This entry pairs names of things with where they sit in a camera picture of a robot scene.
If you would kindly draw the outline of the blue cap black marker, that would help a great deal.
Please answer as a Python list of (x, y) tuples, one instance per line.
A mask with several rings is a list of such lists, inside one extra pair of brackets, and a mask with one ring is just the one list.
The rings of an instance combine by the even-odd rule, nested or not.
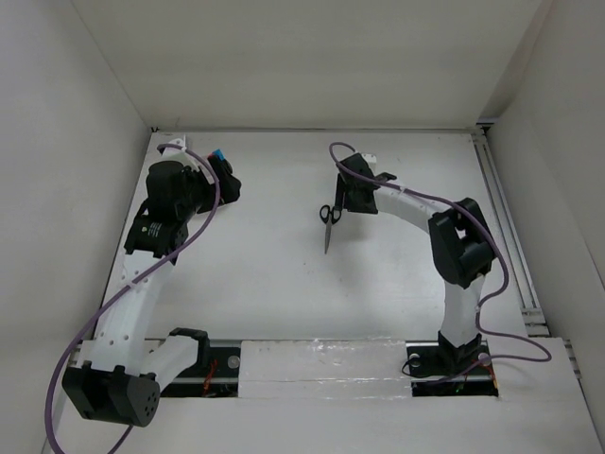
[(226, 158), (224, 156), (224, 154), (222, 153), (222, 151), (220, 149), (216, 149), (213, 152), (213, 155), (219, 160), (219, 161), (225, 161)]

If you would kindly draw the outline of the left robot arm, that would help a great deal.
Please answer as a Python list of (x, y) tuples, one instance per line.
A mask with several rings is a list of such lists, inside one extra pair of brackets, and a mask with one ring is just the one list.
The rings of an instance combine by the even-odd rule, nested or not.
[(155, 350), (146, 333), (161, 289), (180, 251), (193, 239), (188, 222), (237, 201), (241, 182), (220, 150), (208, 155), (210, 176), (191, 155), (177, 152), (150, 166), (147, 196), (125, 241), (123, 296), (110, 305), (79, 366), (66, 368), (61, 385), (80, 416), (135, 427), (147, 426), (162, 391), (183, 372), (200, 375), (215, 366), (208, 334), (175, 328)]

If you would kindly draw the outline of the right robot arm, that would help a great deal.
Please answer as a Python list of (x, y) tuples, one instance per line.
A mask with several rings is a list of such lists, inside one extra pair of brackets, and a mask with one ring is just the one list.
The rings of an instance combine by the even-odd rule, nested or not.
[(454, 375), (477, 359), (481, 335), (475, 308), (495, 259), (486, 219), (470, 198), (441, 209), (426, 197), (409, 194), (387, 172), (377, 176), (355, 153), (337, 163), (335, 208), (357, 214), (389, 214), (428, 234), (434, 266), (444, 281), (444, 318), (437, 344), (409, 361), (414, 377)]

